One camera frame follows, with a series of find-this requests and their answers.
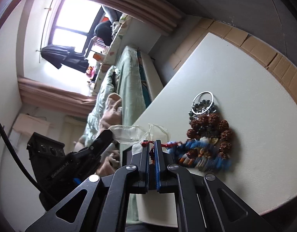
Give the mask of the green bed mattress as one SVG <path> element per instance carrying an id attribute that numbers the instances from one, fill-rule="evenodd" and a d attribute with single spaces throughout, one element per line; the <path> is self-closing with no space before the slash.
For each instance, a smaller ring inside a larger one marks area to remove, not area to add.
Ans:
<path id="1" fill-rule="evenodd" d="M 151 57 L 126 46 L 116 67 L 120 70 L 117 93 L 122 97 L 122 124 L 133 125 L 163 89 Z"/>

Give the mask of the left pink curtain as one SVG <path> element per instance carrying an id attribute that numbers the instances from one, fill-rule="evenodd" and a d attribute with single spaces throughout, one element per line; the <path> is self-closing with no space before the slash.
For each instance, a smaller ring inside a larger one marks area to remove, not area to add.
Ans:
<path id="1" fill-rule="evenodd" d="M 96 97 L 65 91 L 29 78 L 18 77 L 17 82 L 22 102 L 29 105 L 85 118 L 96 104 Z"/>

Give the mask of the light green quilt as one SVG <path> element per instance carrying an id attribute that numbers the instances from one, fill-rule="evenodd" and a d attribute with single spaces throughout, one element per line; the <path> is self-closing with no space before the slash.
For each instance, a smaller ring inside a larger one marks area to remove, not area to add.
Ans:
<path id="1" fill-rule="evenodd" d="M 106 108 L 107 98 L 111 93 L 116 92 L 120 78 L 120 69 L 116 66 L 111 66 L 106 72 L 97 94 L 95 107 L 87 117 L 87 124 L 84 130 L 84 135 L 89 139 L 94 140 L 98 133 L 99 120 L 102 118 Z"/>

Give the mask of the white side table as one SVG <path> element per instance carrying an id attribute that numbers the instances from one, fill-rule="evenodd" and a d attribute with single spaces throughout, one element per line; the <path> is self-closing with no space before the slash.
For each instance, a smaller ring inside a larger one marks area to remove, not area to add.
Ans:
<path id="1" fill-rule="evenodd" d="M 252 57 L 208 34 L 137 119 L 186 140 L 193 98 L 210 91 L 234 132 L 231 168 L 218 176 L 275 231 L 297 231 L 297 105 Z"/>

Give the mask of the hanging black clothes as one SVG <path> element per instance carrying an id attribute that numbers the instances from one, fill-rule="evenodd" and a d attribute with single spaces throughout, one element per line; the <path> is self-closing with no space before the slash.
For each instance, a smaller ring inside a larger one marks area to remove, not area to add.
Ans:
<path id="1" fill-rule="evenodd" d="M 75 52 L 74 47 L 49 44 L 40 51 L 41 57 L 60 69 L 67 66 L 79 72 L 86 73 L 89 67 L 88 60 L 82 53 Z"/>

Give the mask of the black backpack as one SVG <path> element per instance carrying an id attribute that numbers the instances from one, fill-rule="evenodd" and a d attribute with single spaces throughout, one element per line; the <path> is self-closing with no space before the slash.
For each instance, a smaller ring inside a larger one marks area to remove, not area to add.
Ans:
<path id="1" fill-rule="evenodd" d="M 111 21 L 103 21 L 99 23 L 95 28 L 95 35 L 102 39 L 106 46 L 110 46 L 112 43 L 112 24 Z"/>

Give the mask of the grey pillow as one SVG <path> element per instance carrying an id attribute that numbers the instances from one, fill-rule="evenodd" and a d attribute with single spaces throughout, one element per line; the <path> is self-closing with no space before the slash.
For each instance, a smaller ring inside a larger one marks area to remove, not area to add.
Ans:
<path id="1" fill-rule="evenodd" d="M 105 5 L 101 5 L 101 6 L 102 6 L 103 11 L 106 14 L 106 17 L 109 19 L 111 24 L 120 20 L 120 17 L 122 16 L 122 12 L 112 9 L 110 7 L 107 7 Z"/>

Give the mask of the window with dark frame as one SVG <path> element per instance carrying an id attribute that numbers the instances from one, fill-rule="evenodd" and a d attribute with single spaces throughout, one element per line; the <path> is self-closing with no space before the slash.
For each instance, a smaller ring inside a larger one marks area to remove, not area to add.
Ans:
<path id="1" fill-rule="evenodd" d="M 73 47 L 75 52 L 84 53 L 95 26 L 103 16 L 104 11 L 99 3 L 90 0 L 61 0 L 48 43 Z"/>

